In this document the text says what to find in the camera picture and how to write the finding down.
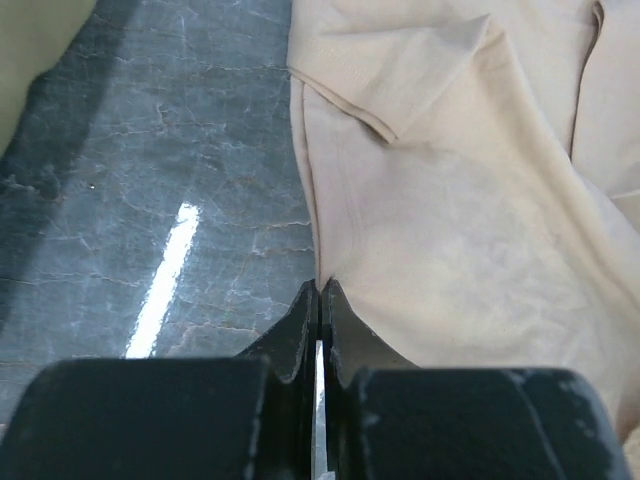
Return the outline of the beige t shirt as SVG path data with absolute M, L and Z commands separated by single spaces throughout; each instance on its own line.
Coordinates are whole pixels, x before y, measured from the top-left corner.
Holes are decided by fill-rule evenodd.
M 639 5 L 297 1 L 317 275 L 420 366 L 579 372 L 639 423 Z

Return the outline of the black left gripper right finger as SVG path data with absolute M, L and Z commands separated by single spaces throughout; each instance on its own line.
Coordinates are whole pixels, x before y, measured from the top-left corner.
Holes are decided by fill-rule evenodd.
M 328 466 L 339 479 L 628 479 L 595 390 L 548 368 L 420 368 L 321 295 Z

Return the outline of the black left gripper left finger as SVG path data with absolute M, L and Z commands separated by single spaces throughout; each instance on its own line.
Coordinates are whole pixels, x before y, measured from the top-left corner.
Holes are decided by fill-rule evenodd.
M 317 291 L 242 352 L 74 359 L 29 384 L 1 443 L 5 479 L 308 479 Z

